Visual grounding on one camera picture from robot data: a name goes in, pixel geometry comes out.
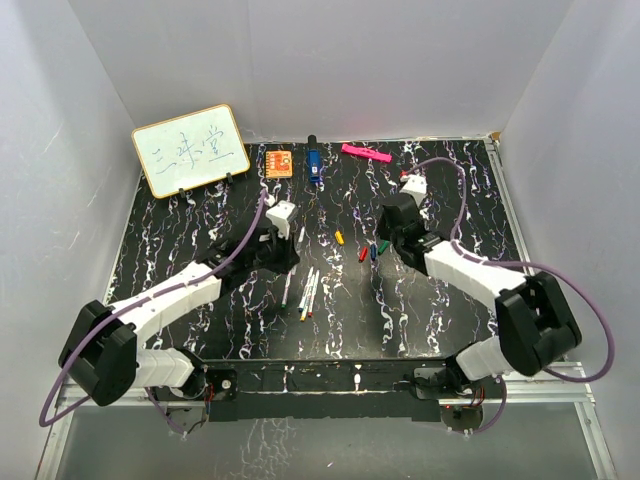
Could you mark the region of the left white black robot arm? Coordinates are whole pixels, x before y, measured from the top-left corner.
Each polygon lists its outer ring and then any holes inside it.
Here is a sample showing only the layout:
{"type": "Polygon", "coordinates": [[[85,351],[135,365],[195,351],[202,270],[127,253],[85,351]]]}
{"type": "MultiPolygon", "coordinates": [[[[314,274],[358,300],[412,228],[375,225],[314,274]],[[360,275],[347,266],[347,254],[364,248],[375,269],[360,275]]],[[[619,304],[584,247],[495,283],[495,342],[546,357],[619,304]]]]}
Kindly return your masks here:
{"type": "Polygon", "coordinates": [[[168,387],[194,399],[206,387],[204,363],[184,348],[152,350],[146,342],[196,308],[212,303],[265,269],[286,274],[300,261],[291,229],[267,219],[248,242],[222,241],[175,276],[132,298],[80,311],[59,357],[60,366],[99,406],[131,388],[168,387]]]}

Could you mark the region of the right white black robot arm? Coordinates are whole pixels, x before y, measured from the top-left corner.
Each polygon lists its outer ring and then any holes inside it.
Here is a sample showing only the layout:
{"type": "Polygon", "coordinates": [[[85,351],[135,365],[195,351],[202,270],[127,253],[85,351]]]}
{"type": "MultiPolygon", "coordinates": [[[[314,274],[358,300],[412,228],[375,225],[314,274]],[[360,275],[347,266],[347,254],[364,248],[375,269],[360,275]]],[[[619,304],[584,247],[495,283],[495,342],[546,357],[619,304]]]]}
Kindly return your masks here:
{"type": "Polygon", "coordinates": [[[531,377],[580,345],[581,330],[554,276],[464,258],[451,241],[425,228],[407,193],[385,198],[381,208],[377,235],[406,266],[457,288],[496,317],[496,336],[447,358],[443,375],[453,394],[469,396],[482,379],[512,371],[531,377]]]}

